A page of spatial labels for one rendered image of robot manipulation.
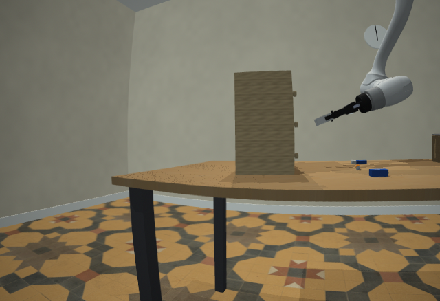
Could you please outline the blue nine-volt battery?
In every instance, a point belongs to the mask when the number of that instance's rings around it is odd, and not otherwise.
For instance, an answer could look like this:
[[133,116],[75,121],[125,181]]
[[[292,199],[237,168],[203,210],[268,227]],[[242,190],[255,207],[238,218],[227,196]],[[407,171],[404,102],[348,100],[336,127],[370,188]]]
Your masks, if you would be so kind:
[[388,177],[388,169],[369,169],[369,176],[371,177]]

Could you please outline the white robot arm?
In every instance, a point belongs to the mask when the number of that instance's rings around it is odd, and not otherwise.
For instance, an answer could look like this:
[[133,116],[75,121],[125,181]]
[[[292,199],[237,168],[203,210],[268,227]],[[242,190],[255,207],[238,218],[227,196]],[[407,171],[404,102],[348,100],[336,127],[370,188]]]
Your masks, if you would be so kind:
[[402,102],[413,93],[413,84],[407,76],[388,78],[385,74],[386,61],[405,27],[413,1],[395,0],[395,11],[372,70],[360,86],[360,93],[365,93],[371,100],[371,111]]

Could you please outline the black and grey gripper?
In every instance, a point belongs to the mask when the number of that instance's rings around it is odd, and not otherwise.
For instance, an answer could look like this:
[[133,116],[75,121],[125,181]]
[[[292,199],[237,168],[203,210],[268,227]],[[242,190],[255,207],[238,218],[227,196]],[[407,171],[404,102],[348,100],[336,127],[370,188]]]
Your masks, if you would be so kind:
[[350,114],[353,112],[360,110],[361,113],[369,112],[372,109],[372,104],[370,98],[365,94],[362,93],[355,98],[356,102],[352,102],[348,105],[346,105],[344,108],[339,109],[337,111],[331,111],[331,113],[328,113],[324,116],[321,116],[319,118],[316,118],[314,121],[316,123],[316,126],[324,124],[328,121],[333,121],[333,119],[336,119],[344,114]]

